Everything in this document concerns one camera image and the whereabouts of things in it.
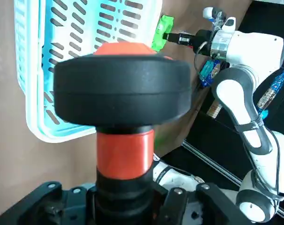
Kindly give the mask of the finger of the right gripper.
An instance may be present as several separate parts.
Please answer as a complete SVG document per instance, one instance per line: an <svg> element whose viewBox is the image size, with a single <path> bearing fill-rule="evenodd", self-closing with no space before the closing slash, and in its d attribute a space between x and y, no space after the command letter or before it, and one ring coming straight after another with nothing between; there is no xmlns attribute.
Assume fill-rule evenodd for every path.
<svg viewBox="0 0 284 225"><path fill-rule="evenodd" d="M178 45L192 46L194 35L187 33L164 33L163 39Z"/></svg>

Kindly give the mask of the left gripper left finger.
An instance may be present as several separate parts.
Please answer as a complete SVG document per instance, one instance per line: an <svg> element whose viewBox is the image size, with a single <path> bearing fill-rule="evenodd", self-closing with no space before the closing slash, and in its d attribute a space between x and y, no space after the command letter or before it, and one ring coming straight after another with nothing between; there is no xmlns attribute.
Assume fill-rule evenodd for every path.
<svg viewBox="0 0 284 225"><path fill-rule="evenodd" d="M94 183L45 182L0 214L0 225L94 225L95 191Z"/></svg>

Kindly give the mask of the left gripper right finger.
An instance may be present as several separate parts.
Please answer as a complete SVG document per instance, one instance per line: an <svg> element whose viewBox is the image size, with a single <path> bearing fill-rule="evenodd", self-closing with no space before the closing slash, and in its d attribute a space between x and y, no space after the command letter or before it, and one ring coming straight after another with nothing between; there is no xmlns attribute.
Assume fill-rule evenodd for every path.
<svg viewBox="0 0 284 225"><path fill-rule="evenodd" d="M251 221L213 183L201 183L196 190L156 187L154 225L250 225Z"/></svg>

